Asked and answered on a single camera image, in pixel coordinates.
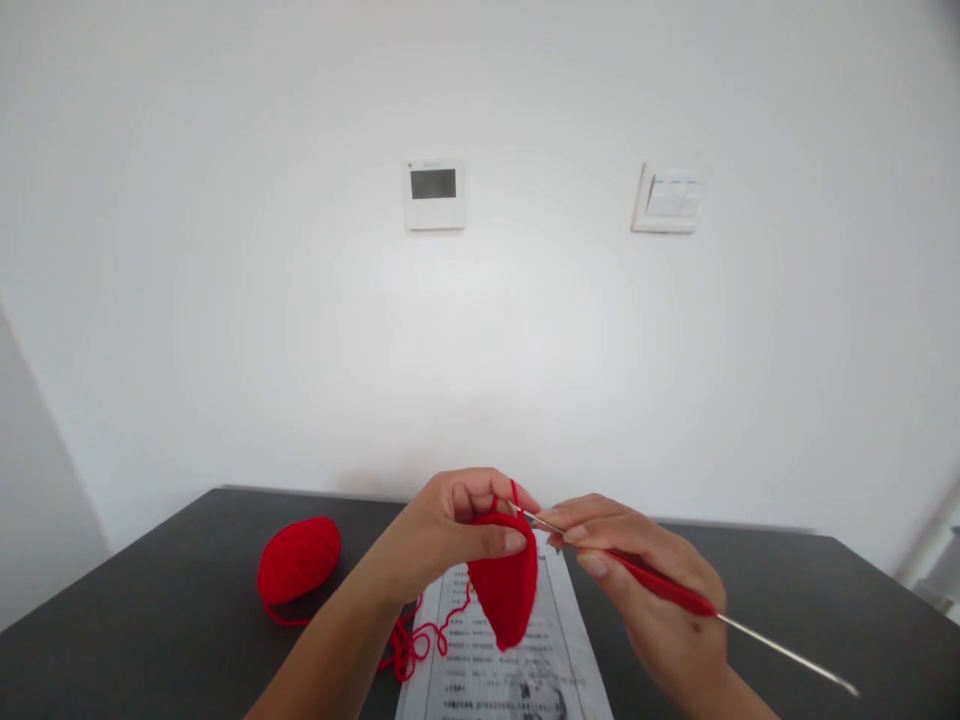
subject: crochet hook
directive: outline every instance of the crochet hook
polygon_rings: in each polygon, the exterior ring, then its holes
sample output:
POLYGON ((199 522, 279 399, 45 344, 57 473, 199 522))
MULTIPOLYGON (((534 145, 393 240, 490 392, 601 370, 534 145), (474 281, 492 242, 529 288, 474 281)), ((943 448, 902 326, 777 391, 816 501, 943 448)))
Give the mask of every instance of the crochet hook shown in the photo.
MULTIPOLYGON (((561 530, 556 525, 551 525, 550 523, 541 520, 533 513, 527 510, 524 510, 522 507, 514 505, 513 503, 510 503, 510 507, 512 507, 514 511, 523 514, 525 517, 536 522, 538 525, 546 528, 550 532, 555 532, 561 536, 566 534, 565 530, 561 530)), ((759 640, 765 645, 772 647, 777 652, 783 653, 791 660, 795 660, 801 665, 804 665, 805 667, 813 670, 815 673, 819 673, 820 675, 827 678, 828 680, 832 680, 837 685, 844 688, 847 692, 849 692, 854 697, 860 697, 860 691, 857 690, 853 685, 851 685, 849 682, 844 680, 839 675, 836 675, 835 673, 830 672, 826 668, 821 667, 820 665, 817 665, 815 662, 807 660, 805 657, 798 655, 792 650, 788 650, 782 645, 775 643, 773 640, 770 640, 769 638, 764 637, 760 633, 755 632, 750 628, 744 625, 741 625, 735 620, 728 618, 726 615, 720 613, 713 606, 713 603, 710 602, 707 598, 703 597, 699 593, 695 593, 693 590, 685 588, 676 580, 672 580, 671 578, 667 577, 666 575, 659 572, 658 570, 655 570, 654 568, 650 567, 649 565, 644 563, 642 560, 638 561, 635 558, 627 558, 623 553, 620 553, 617 550, 608 550, 607 552, 613 557, 615 557, 617 561, 620 562, 620 564, 622 564, 625 568, 627 568, 630 574, 637 579, 637 582, 639 582, 641 585, 647 588, 650 592, 656 595, 659 595, 664 600, 669 600, 675 605, 679 605, 684 610, 686 610, 687 612, 693 613, 694 615, 699 615, 700 617, 718 618, 719 620, 722 620, 730 627, 734 627, 740 632, 746 633, 747 635, 754 638, 755 640, 759 640)))

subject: fingernail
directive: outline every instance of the fingernail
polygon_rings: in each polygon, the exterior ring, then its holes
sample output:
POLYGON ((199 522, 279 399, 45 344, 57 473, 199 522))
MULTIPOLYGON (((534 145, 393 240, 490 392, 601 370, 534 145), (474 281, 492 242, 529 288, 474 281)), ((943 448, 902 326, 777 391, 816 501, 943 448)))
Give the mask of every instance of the fingernail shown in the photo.
POLYGON ((580 567, 587 571, 587 575, 592 578, 599 580, 607 574, 607 563, 597 555, 577 555, 577 562, 580 563, 580 567))
POLYGON ((572 527, 563 536, 564 542, 570 543, 571 545, 576 545, 579 541, 583 540, 587 536, 587 529, 583 525, 577 525, 572 527))
POLYGON ((520 552, 527 546, 527 539, 516 530, 508 530, 507 536, 503 541, 503 548, 509 554, 513 555, 520 552))

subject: red crochet hook handle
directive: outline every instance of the red crochet hook handle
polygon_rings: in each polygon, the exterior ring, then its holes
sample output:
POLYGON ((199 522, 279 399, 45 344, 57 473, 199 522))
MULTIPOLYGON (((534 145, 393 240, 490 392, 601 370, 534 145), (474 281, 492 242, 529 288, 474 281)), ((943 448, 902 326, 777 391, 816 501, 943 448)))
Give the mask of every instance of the red crochet hook handle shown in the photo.
POLYGON ((638 558, 630 558, 617 550, 608 550, 610 555, 615 557, 637 582, 643 585, 654 595, 659 595, 664 600, 669 600, 675 605, 679 605, 684 610, 701 617, 716 617, 719 613, 713 606, 713 603, 707 600, 703 595, 698 595, 693 590, 688 590, 676 580, 671 580, 662 572, 654 570, 638 558))

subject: wall plate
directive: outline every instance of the wall plate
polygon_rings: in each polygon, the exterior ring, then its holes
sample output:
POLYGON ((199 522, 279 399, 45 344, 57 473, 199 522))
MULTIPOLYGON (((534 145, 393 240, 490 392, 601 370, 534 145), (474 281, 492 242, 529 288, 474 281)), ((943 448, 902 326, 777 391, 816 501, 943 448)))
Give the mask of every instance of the wall plate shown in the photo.
POLYGON ((633 232, 692 233, 703 208, 710 169, 646 162, 633 208, 633 232))

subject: red yarn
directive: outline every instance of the red yarn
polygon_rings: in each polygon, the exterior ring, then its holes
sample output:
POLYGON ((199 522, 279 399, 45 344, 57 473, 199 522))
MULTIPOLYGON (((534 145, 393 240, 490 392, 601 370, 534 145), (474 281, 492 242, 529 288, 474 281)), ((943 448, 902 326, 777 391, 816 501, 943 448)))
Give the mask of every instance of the red yarn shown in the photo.
POLYGON ((447 619, 443 621, 443 625, 437 627, 436 623, 427 622, 412 633, 407 633, 407 629, 403 624, 417 614, 422 602, 423 595, 420 595, 420 598, 417 600, 417 607, 414 608, 413 612, 397 620, 396 625, 393 626, 393 632, 390 633, 390 645, 393 647, 393 655, 381 660, 377 666, 377 670, 379 671, 393 665, 393 674, 396 675, 397 680, 400 682, 406 682, 412 678, 414 671, 417 669, 417 663, 425 660, 430 653, 430 636, 427 634, 427 630, 433 630, 437 634, 437 652, 440 653, 440 657, 447 656, 447 650, 449 648, 447 645, 447 636, 444 635, 444 631, 450 624, 450 618, 466 610, 470 604, 470 586, 467 585, 466 601, 460 607, 454 608, 447 613, 447 619), (421 638, 427 641, 427 646, 423 651, 417 650, 417 641, 421 638))
MULTIPOLYGON (((513 502, 519 506, 516 483, 513 483, 513 502)), ((520 531, 527 538, 526 548, 516 555, 467 563, 477 601, 497 637, 497 647, 503 652, 519 645, 527 633, 537 593, 537 539, 522 517, 491 512, 478 517, 473 524, 503 525, 520 531)))
POLYGON ((289 602, 319 587, 340 558, 340 532, 330 518, 311 518, 285 527, 263 549, 257 589, 267 614, 281 625, 307 625, 310 620, 284 620, 270 607, 289 602))

